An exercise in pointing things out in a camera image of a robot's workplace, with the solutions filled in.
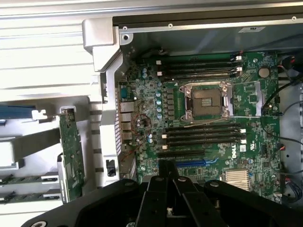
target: black cable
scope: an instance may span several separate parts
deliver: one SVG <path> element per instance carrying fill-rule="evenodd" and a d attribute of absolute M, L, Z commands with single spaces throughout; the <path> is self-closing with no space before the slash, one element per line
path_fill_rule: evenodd
<path fill-rule="evenodd" d="M 248 49 L 246 49 L 244 51 L 245 52 L 252 51 L 252 50 L 255 50 L 255 49 L 262 48 L 262 47 L 266 47 L 266 46 L 270 46 L 270 45 L 278 44 L 278 43 L 281 43 L 281 42 L 284 42 L 284 41 L 288 41 L 288 40 L 292 40 L 292 39 L 296 39 L 296 38 L 302 38 L 302 37 L 303 37 L 303 34 L 296 34 L 296 35 L 288 36 L 288 37 L 285 37 L 285 38 L 282 38 L 282 39 L 278 39 L 278 40 L 275 40 L 275 41 L 272 41 L 272 42 L 269 42 L 269 43 L 266 43 L 266 44 L 261 44 L 261 45 L 258 45 L 258 46 L 253 46 L 253 47 L 250 47 L 250 48 L 248 48 Z"/>
<path fill-rule="evenodd" d="M 262 110 L 264 110 L 264 107 L 268 105 L 268 103 L 283 89 L 291 86 L 292 84 L 294 84 L 295 82 L 297 82 L 298 79 L 293 80 L 291 82 L 289 82 L 288 84 L 283 85 L 282 87 L 279 87 L 276 91 L 274 91 L 274 93 L 271 94 L 271 96 L 268 98 L 268 100 L 266 100 L 265 104 L 262 106 Z"/>
<path fill-rule="evenodd" d="M 291 141 L 291 142 L 295 142 L 295 143 L 300 143 L 301 145 L 303 145 L 303 143 L 301 143 L 300 141 L 298 140 L 295 140 L 295 139 L 292 139 L 292 138 L 287 138 L 287 137 L 282 137 L 282 136 L 277 136 L 277 135 L 274 135 L 272 133 L 270 133 L 269 131 L 267 131 L 265 128 L 264 128 L 264 125 L 263 125 L 263 122 L 262 122 L 262 117 L 264 116 L 261 116 L 260 117 L 260 123 L 261 123 L 261 127 L 262 129 L 266 132 L 266 134 L 272 136 L 272 137 L 276 137 L 276 138 L 279 138 L 281 140 L 287 140 L 287 141 Z"/>
<path fill-rule="evenodd" d="M 303 196 L 302 189 L 295 182 L 293 182 L 291 180 L 287 181 L 286 184 L 291 188 L 291 190 L 294 192 L 294 196 L 295 196 L 295 198 L 288 197 L 287 198 L 288 202 L 294 203 L 294 202 L 299 201 Z"/>
<path fill-rule="evenodd" d="M 303 100 L 290 104 L 290 105 L 284 110 L 283 115 L 287 112 L 287 110 L 290 109 L 290 107 L 292 107 L 293 105 L 299 104 L 299 103 L 303 103 Z"/>
<path fill-rule="evenodd" d="M 278 67 L 280 67 L 281 69 L 283 69 L 283 71 L 284 71 L 284 73 L 286 74 L 288 80 L 289 80 L 290 82 L 292 82 L 293 79 L 289 76 L 287 69 L 286 69 L 283 65 L 278 65 Z"/>
<path fill-rule="evenodd" d="M 266 100 L 266 102 L 265 102 L 264 105 L 262 106 L 262 108 L 261 108 L 261 117 L 260 117 L 261 127 L 262 127 L 262 129 L 263 129 L 268 135 L 270 135 L 270 136 L 272 136 L 272 137 L 279 138 L 279 139 L 281 139 L 281 140 L 288 140 L 288 141 L 291 141 L 291 142 L 300 143 L 301 145 L 303 145 L 303 143 L 301 143 L 301 142 L 298 141 L 298 140 L 295 140 L 295 139 L 292 139 L 292 138 L 287 138 L 287 137 L 277 136 L 277 135 L 274 135 L 274 134 L 268 132 L 268 131 L 265 129 L 264 125 L 263 125 L 262 118 L 264 117 L 264 115 L 263 115 L 263 113 L 264 113 L 264 108 L 265 108 L 266 106 L 268 106 L 268 104 L 270 103 L 270 101 L 271 101 L 277 94 L 279 94 L 280 91 L 282 91 L 283 89 L 285 89 L 285 88 L 291 86 L 291 85 L 294 84 L 294 83 L 297 83 L 302 77 L 303 77 L 303 74 L 300 74 L 298 77 L 296 77 L 295 79 L 293 79 L 293 80 L 292 80 L 291 82 L 289 82 L 288 84 L 285 84 L 285 85 L 279 87 L 276 91 L 274 91 L 274 93 L 271 94 L 271 96 L 268 98 L 268 100 Z"/>

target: green circuit board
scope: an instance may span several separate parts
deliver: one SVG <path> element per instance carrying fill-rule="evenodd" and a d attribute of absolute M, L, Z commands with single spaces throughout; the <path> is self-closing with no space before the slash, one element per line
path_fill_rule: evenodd
<path fill-rule="evenodd" d="M 134 102 L 132 113 L 132 129 L 136 127 L 136 117 L 140 114 L 148 116 L 150 127 L 145 127 L 144 134 L 151 134 L 152 138 L 142 139 L 137 133 L 132 133 L 130 144 L 136 151 L 137 176 L 140 182 L 146 175 L 158 173 L 158 153 L 165 152 L 163 149 L 163 131 L 167 128 L 175 128 L 190 125 L 189 122 L 181 120 L 185 114 L 185 96 L 180 88 L 189 83 L 201 83 L 218 81 L 217 79 L 205 80 L 182 80 L 182 81 L 161 81 L 157 76 L 156 61 L 169 62 L 195 62 L 197 60 L 220 60 L 229 58 L 230 54 L 210 54 L 178 57 L 156 57 L 141 60 L 133 63 L 126 73 L 126 80 L 119 83 L 120 102 Z M 274 198 L 275 192 L 281 192 L 280 182 L 274 169 L 280 168 L 279 154 L 275 155 L 269 164 L 272 152 L 276 150 L 279 139 L 267 134 L 261 127 L 260 117 L 257 117 L 256 87 L 262 93 L 263 103 L 278 88 L 277 56 L 275 53 L 250 52 L 242 54 L 242 73 L 238 77 L 222 79 L 232 86 L 233 92 L 233 115 L 220 118 L 217 114 L 194 117 L 199 123 L 209 125 L 216 124 L 239 124 L 245 130 L 245 143 L 220 143 L 209 145 L 188 145 L 188 150 L 205 149 L 204 155 L 190 157 L 174 157 L 175 161 L 196 161 L 208 160 L 206 166 L 178 167 L 180 175 L 194 177 L 198 182 L 205 182 L 213 179 L 223 180 L 226 170 L 246 169 L 248 171 L 250 191 L 265 198 L 277 201 Z M 270 76 L 261 78 L 258 74 L 260 67 L 266 66 L 270 69 Z M 198 84 L 197 89 L 217 89 L 218 84 Z M 262 122 L 267 131 L 279 135 L 279 117 L 272 116 L 273 112 L 279 111 L 279 99 L 275 98 L 270 102 L 262 117 Z M 178 151 L 180 147 L 171 147 L 170 151 Z"/>
<path fill-rule="evenodd" d="M 63 110 L 60 115 L 60 135 L 64 157 L 65 185 L 68 201 L 82 195 L 84 185 L 84 164 L 81 137 L 72 109 Z"/>

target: cable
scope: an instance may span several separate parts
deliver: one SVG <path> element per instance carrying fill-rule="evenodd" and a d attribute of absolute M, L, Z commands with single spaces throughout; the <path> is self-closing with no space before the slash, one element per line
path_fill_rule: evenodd
<path fill-rule="evenodd" d="M 266 43 L 266 44 L 261 44 L 261 45 L 258 45 L 258 46 L 253 46 L 253 47 L 250 47 L 244 51 L 252 51 L 252 50 L 255 50 L 255 49 L 259 49 L 259 48 L 262 48 L 262 47 L 266 47 L 266 46 L 270 46 L 270 45 L 274 45 L 274 44 L 278 44 L 278 43 L 281 43 L 283 41 L 287 41 L 287 40 L 292 40 L 292 39 L 296 39 L 296 38 L 302 38 L 303 37 L 303 34 L 296 34 L 296 35 L 292 35 L 292 36 L 288 36 L 288 37 L 285 37 L 285 38 L 282 38 L 282 39 L 278 39 L 278 40 L 275 40 L 275 41 L 272 41 L 272 42 L 269 42 L 269 43 Z"/>
<path fill-rule="evenodd" d="M 283 69 L 283 71 L 284 71 L 284 73 L 286 74 L 288 80 L 289 80 L 290 82 L 292 82 L 293 79 L 289 76 L 287 69 L 286 69 L 283 65 L 278 65 L 278 67 L 280 67 L 281 69 Z"/>
<path fill-rule="evenodd" d="M 297 202 L 302 198 L 302 189 L 295 182 L 291 181 L 288 177 L 285 178 L 285 185 L 288 185 L 291 188 L 295 196 L 295 198 L 287 197 L 289 203 Z"/>
<path fill-rule="evenodd" d="M 292 84 L 294 84 L 295 82 L 297 82 L 298 79 L 293 80 L 291 82 L 289 82 L 288 84 L 283 85 L 282 87 L 279 87 L 276 91 L 274 91 L 274 93 L 271 94 L 271 96 L 268 98 L 268 100 L 266 100 L 265 104 L 262 106 L 262 111 L 264 110 L 264 107 L 268 105 L 268 103 L 283 89 L 291 86 Z"/>
<path fill-rule="evenodd" d="M 280 175 L 296 175 L 296 174 L 303 173 L 303 170 L 300 170 L 300 171 L 297 171 L 297 172 L 293 172 L 293 173 L 283 173 L 283 172 L 279 172 L 279 171 L 275 170 L 275 169 L 272 167 L 271 161 L 272 161 L 272 159 L 273 159 L 274 154 L 276 154 L 278 151 L 283 150 L 284 148 L 285 148 L 285 146 L 283 146 L 283 147 L 281 147 L 281 148 L 278 148 L 278 149 L 276 149 L 275 151 L 273 151 L 273 153 L 271 154 L 271 156 L 269 157 L 269 160 L 268 160 L 268 161 L 269 161 L 269 166 L 270 166 L 270 168 L 271 168 L 273 171 L 277 172 L 277 174 L 280 174 Z"/>
<path fill-rule="evenodd" d="M 290 105 L 284 110 L 283 115 L 287 112 L 287 110 L 290 109 L 290 107 L 292 107 L 293 105 L 299 104 L 299 103 L 303 103 L 303 100 L 290 104 Z"/>
<path fill-rule="evenodd" d="M 280 91 L 282 91 L 283 89 L 285 89 L 285 88 L 291 86 L 291 85 L 294 84 L 294 83 L 297 83 L 302 77 L 303 77 L 303 74 L 299 75 L 296 79 L 293 79 L 293 80 L 292 80 L 291 82 L 289 82 L 288 84 L 285 84 L 285 85 L 279 87 L 276 91 L 274 91 L 274 93 L 271 94 L 271 96 L 268 98 L 268 100 L 266 100 L 266 102 L 265 102 L 264 105 L 262 106 L 262 108 L 261 108 L 261 117 L 260 117 L 260 124 L 261 124 L 261 127 L 262 127 L 262 129 L 263 129 L 268 135 L 270 135 L 270 136 L 272 136 L 272 137 L 279 138 L 279 139 L 281 139 L 281 140 L 288 140 L 288 141 L 291 141 L 291 142 L 300 143 L 301 145 L 303 145 L 303 143 L 301 143 L 301 142 L 298 141 L 298 140 L 295 140 L 295 139 L 292 139 L 292 138 L 287 138 L 287 137 L 277 136 L 277 135 L 274 135 L 274 134 L 268 132 L 268 131 L 265 129 L 264 125 L 263 125 L 262 118 L 264 118 L 264 115 L 263 115 L 263 114 L 264 114 L 264 108 L 265 108 L 266 106 L 268 106 L 268 104 L 270 103 L 270 101 L 271 101 L 277 94 L 279 94 Z"/>

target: silver metal panel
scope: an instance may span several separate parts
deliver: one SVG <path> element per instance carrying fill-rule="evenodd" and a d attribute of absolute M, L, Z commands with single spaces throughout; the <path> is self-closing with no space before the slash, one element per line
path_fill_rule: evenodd
<path fill-rule="evenodd" d="M 290 86 L 280 92 L 280 111 L 283 112 L 291 103 L 300 100 L 302 94 L 302 86 Z M 280 136 L 292 138 L 302 142 L 302 128 L 300 126 L 300 110 L 299 105 L 291 107 L 284 116 L 280 117 Z M 284 162 L 288 172 L 296 172 L 303 169 L 302 164 L 302 146 L 298 143 L 281 140 L 285 144 L 285 151 L 281 151 L 281 161 Z M 298 185 L 302 186 L 302 174 L 289 176 Z M 291 194 L 291 191 L 286 191 L 285 194 Z M 292 204 L 298 206 L 303 203 L 303 199 Z"/>
<path fill-rule="evenodd" d="M 119 165 L 118 165 L 118 147 L 121 143 L 120 132 L 116 131 L 116 125 L 119 124 L 118 120 L 118 106 L 116 100 L 116 79 L 119 74 L 117 71 L 123 63 L 123 55 L 113 62 L 113 64 L 106 71 L 106 94 L 102 94 L 107 97 L 107 102 L 103 104 L 102 119 L 100 125 L 100 137 L 101 137 L 101 149 L 102 149 L 102 161 L 104 166 L 104 179 L 98 181 L 102 182 L 101 186 L 106 186 L 110 183 L 118 181 Z M 106 161 L 114 160 L 116 167 L 116 175 L 108 176 L 106 169 Z"/>
<path fill-rule="evenodd" d="M 80 0 L 80 1 L 49 1 L 49 0 L 19 0 L 13 3 L 9 0 L 1 2 L 0 9 L 4 17 L 73 15 L 73 14 L 106 14 L 132 13 L 153 11 L 186 11 L 225 9 L 249 9 L 266 7 L 284 7 L 301 5 L 299 1 L 282 0 Z"/>
<path fill-rule="evenodd" d="M 11 152 L 11 155 L 5 155 L 6 157 L 11 157 L 10 160 L 8 160 L 10 163 L 6 163 L 8 166 L 19 159 L 51 147 L 59 142 L 60 130 L 51 129 L 26 136 L 15 137 L 14 139 L 1 140 L 0 146 L 3 152 Z"/>
<path fill-rule="evenodd" d="M 170 56 L 237 52 L 288 36 L 303 34 L 302 24 L 271 25 L 266 26 L 260 32 L 239 33 L 244 28 L 243 26 L 244 24 L 240 27 L 135 33 L 133 41 L 129 45 L 121 46 L 121 48 L 123 52 L 130 52 L 129 50 L 133 48 L 135 51 L 130 52 L 131 58 L 148 49 L 158 48 L 159 46 L 169 51 Z M 265 46 L 262 49 L 255 49 L 254 51 L 301 47 L 303 47 L 301 37 L 298 37 L 297 39 L 292 39 L 291 42 L 287 40 L 275 45 Z"/>

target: chip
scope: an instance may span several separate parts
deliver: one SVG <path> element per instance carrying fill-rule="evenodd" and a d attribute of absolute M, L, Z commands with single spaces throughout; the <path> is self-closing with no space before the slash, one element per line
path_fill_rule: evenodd
<path fill-rule="evenodd" d="M 269 162 L 263 162 L 263 167 L 269 167 Z"/>
<path fill-rule="evenodd" d="M 220 89 L 192 89 L 193 116 L 220 115 L 222 97 Z"/>
<path fill-rule="evenodd" d="M 256 103 L 256 102 L 258 102 L 258 97 L 256 95 L 250 95 L 249 100 L 250 100 L 250 103 Z"/>

